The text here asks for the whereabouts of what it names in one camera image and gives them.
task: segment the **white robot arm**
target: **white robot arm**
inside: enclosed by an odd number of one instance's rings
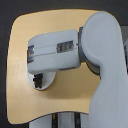
[[[89,107],[89,128],[127,128],[128,78],[117,20],[109,13],[98,12],[85,23],[79,38],[76,30],[34,37],[28,43],[28,72],[37,76],[77,68],[86,61],[101,77]]]

